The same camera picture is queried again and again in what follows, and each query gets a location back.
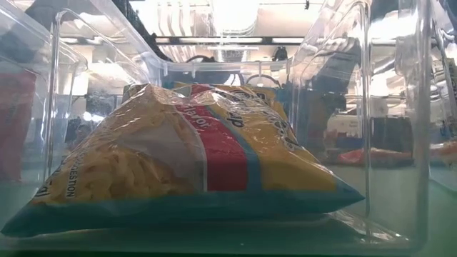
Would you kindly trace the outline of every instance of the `transparent container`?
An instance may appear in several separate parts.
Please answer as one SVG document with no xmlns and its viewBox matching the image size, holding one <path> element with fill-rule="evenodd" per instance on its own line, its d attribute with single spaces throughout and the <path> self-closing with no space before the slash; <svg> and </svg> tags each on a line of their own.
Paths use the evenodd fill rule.
<svg viewBox="0 0 457 257">
<path fill-rule="evenodd" d="M 86 60 L 66 45 L 53 59 L 50 33 L 10 2 L 0 2 L 0 19 L 3 224 L 61 163 L 71 86 Z"/>
<path fill-rule="evenodd" d="M 457 26 L 456 14 L 448 3 L 432 1 L 433 59 L 431 80 L 431 170 L 432 180 L 451 191 L 457 191 L 456 117 L 457 117 Z"/>
<path fill-rule="evenodd" d="M 30 6 L 28 1 L 13 2 L 22 9 Z M 427 234 L 431 4 L 400 0 L 398 11 L 379 15 L 378 9 L 379 1 L 373 6 L 364 1 L 326 1 L 288 61 L 177 64 L 159 59 L 109 0 L 55 5 L 57 18 L 50 26 L 55 35 L 53 60 L 61 60 L 56 49 L 70 46 L 88 63 L 87 70 L 74 78 L 69 127 L 72 120 L 78 129 L 95 127 L 119 105 L 129 84 L 168 86 L 181 81 L 271 87 L 282 92 L 299 143 L 366 199 L 319 220 L 297 216 L 287 221 L 200 222 L 23 239 L 3 236 L 0 246 L 383 256 L 417 251 Z M 23 15 L 12 21 L 23 24 L 25 19 Z M 401 29 L 379 34 L 390 26 Z M 58 68 L 52 66 L 49 72 Z M 37 179 L 33 189 L 25 189 L 22 182 L 1 185 L 2 206 L 7 208 L 0 211 L 0 226 L 32 197 L 43 179 Z"/>
</svg>

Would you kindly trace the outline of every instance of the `fluorescent light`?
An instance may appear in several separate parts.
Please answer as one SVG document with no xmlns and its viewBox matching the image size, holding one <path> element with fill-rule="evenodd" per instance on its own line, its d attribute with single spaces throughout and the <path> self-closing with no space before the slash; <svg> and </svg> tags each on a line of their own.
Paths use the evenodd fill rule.
<svg viewBox="0 0 457 257">
<path fill-rule="evenodd" d="M 217 34 L 243 33 L 250 31 L 256 23 L 258 0 L 212 0 L 211 8 Z"/>
<path fill-rule="evenodd" d="M 130 1 L 130 5 L 135 11 L 138 11 L 138 16 L 148 33 L 156 33 L 160 36 L 157 1 Z"/>
<path fill-rule="evenodd" d="M 60 41 L 64 42 L 64 43 L 67 43 L 67 44 L 76 44 L 78 43 L 78 39 L 74 39 L 74 38 L 64 38 L 64 37 L 61 37 L 60 38 Z"/>
<path fill-rule="evenodd" d="M 257 51 L 257 46 L 208 46 L 208 50 L 216 51 Z"/>
<path fill-rule="evenodd" d="M 90 113 L 88 113 L 87 111 L 85 111 L 84 114 L 83 114 L 83 120 L 91 121 L 92 120 L 92 115 Z"/>
<path fill-rule="evenodd" d="M 306 4 L 304 0 L 260 0 L 260 4 Z M 310 0 L 309 4 L 323 4 L 323 0 Z"/>
<path fill-rule="evenodd" d="M 171 30 L 174 36 L 183 36 L 181 33 L 181 27 L 179 26 L 179 20 L 181 19 L 181 10 L 179 8 L 179 2 L 171 2 Z"/>
<path fill-rule="evenodd" d="M 94 121 L 94 122 L 101 122 L 104 119 L 105 119 L 105 117 L 102 117 L 100 115 L 96 115 L 96 114 L 92 115 L 92 121 Z"/>
<path fill-rule="evenodd" d="M 188 37 L 179 39 L 182 43 L 261 43 L 262 38 L 243 38 L 243 37 L 219 37 L 219 38 L 199 38 L 199 37 Z"/>
<path fill-rule="evenodd" d="M 166 0 L 160 0 L 160 5 L 163 6 L 159 14 L 159 28 L 165 36 L 170 36 L 172 33 L 169 29 L 169 8 Z"/>
<path fill-rule="evenodd" d="M 89 77 L 87 76 L 87 73 L 82 73 L 79 76 L 74 78 L 73 81 L 73 90 L 71 94 L 73 96 L 83 96 L 87 94 L 87 89 L 89 87 Z M 65 94 L 70 94 L 70 89 L 66 89 Z"/>
<path fill-rule="evenodd" d="M 272 40 L 273 43 L 277 44 L 287 44 L 287 43 L 293 43 L 293 44 L 301 44 L 303 42 L 302 38 L 274 38 Z"/>
<path fill-rule="evenodd" d="M 89 63 L 88 74 L 101 76 L 106 80 L 120 80 L 128 84 L 136 83 L 136 80 L 126 72 L 126 69 L 119 66 L 117 63 Z"/>
<path fill-rule="evenodd" d="M 395 46 L 396 39 L 371 39 L 371 43 L 375 46 Z"/>
<path fill-rule="evenodd" d="M 156 38 L 157 43 L 170 43 L 170 39 L 168 38 Z"/>
<path fill-rule="evenodd" d="M 373 22 L 368 34 L 372 39 L 396 39 L 399 36 L 408 36 L 416 32 L 416 21 L 416 13 L 401 18 L 398 15 L 390 15 Z"/>
<path fill-rule="evenodd" d="M 189 5 L 189 0 L 183 0 L 181 1 L 182 5 L 182 24 L 183 24 L 183 30 L 184 30 L 184 36 L 192 36 L 192 30 L 191 30 L 191 7 Z"/>
</svg>

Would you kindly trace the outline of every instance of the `chip bag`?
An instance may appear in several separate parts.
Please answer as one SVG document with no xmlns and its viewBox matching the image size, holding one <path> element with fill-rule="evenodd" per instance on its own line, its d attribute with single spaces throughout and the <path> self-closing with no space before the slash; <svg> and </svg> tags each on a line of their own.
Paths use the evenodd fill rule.
<svg viewBox="0 0 457 257">
<path fill-rule="evenodd" d="M 140 90 L 146 87 L 148 84 L 134 84 L 127 85 L 124 87 L 124 93 L 122 94 L 122 103 L 125 103 L 132 96 L 136 95 Z"/>
<path fill-rule="evenodd" d="M 190 96 L 192 92 L 192 88 L 195 86 L 205 86 L 199 84 L 186 84 L 183 82 L 173 82 L 173 83 L 165 83 L 165 89 L 172 89 L 175 92 L 183 94 L 184 96 Z M 283 89 L 278 88 L 264 88 L 259 86 L 228 86 L 228 85 L 216 85 L 211 84 L 210 86 L 214 87 L 215 89 L 219 89 L 220 91 L 226 91 L 230 94 L 241 97 L 241 98 L 248 98 L 248 99 L 256 99 L 259 98 L 263 100 L 263 102 L 272 108 L 274 111 L 281 114 L 286 119 L 286 113 L 284 112 L 283 105 L 285 104 L 285 93 Z"/>
<path fill-rule="evenodd" d="M 76 147 L 2 233 L 326 213 L 363 199 L 249 89 L 187 89 L 184 96 L 145 86 Z"/>
</svg>

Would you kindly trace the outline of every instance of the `ceiling light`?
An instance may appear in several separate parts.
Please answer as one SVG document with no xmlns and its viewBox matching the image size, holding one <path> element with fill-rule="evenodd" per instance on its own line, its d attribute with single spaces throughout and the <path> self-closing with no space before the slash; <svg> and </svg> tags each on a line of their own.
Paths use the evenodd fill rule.
<svg viewBox="0 0 457 257">
<path fill-rule="evenodd" d="M 103 117 L 103 116 L 96 115 L 96 114 L 92 115 L 92 121 L 93 121 L 93 122 L 101 122 L 101 121 L 103 121 L 104 119 L 105 119 L 105 117 Z"/>
<path fill-rule="evenodd" d="M 260 4 L 306 4 L 304 0 L 260 0 Z M 323 4 L 324 0 L 310 0 L 309 4 Z"/>
<path fill-rule="evenodd" d="M 159 28 L 159 9 L 157 1 L 130 1 L 132 8 L 138 12 L 138 17 L 143 23 L 149 34 L 156 33 L 161 35 Z"/>
<path fill-rule="evenodd" d="M 92 120 L 92 115 L 89 112 L 85 111 L 84 114 L 83 114 L 83 120 L 91 121 Z"/>
<path fill-rule="evenodd" d="M 74 38 L 65 38 L 65 37 L 61 37 L 60 38 L 60 41 L 64 42 L 64 43 L 67 43 L 67 44 L 76 44 L 78 43 L 78 39 L 74 39 Z"/>
<path fill-rule="evenodd" d="M 218 34 L 248 31 L 257 20 L 258 0 L 212 0 L 211 7 Z"/>
<path fill-rule="evenodd" d="M 273 38 L 272 42 L 277 44 L 301 44 L 303 38 Z"/>
<path fill-rule="evenodd" d="M 165 43 L 170 43 L 170 39 L 168 38 L 156 38 L 156 43 L 162 43 L 162 44 L 165 44 Z"/>
<path fill-rule="evenodd" d="M 207 49 L 216 51 L 258 51 L 257 46 L 208 46 Z"/>
<path fill-rule="evenodd" d="M 218 38 L 204 38 L 204 37 L 188 37 L 179 39 L 182 43 L 230 43 L 230 44 L 244 44 L 244 43 L 261 43 L 262 38 L 243 38 L 243 37 L 218 37 Z"/>
</svg>

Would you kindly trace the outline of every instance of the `ceiling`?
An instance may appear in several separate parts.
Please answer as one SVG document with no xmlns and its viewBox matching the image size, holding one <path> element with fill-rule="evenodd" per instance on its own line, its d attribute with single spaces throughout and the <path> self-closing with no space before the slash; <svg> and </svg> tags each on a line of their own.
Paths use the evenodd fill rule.
<svg viewBox="0 0 457 257">
<path fill-rule="evenodd" d="M 303 0 L 249 0 L 247 3 L 242 0 L 130 0 L 148 32 L 157 36 L 299 38 L 306 35 L 316 20 L 323 0 L 311 0 L 308 9 Z M 161 46 L 161 50 L 175 62 L 185 62 L 196 54 L 233 62 L 270 61 L 277 47 L 250 46 L 239 50 L 233 46 Z M 288 56 L 293 56 L 297 48 L 287 46 Z"/>
</svg>

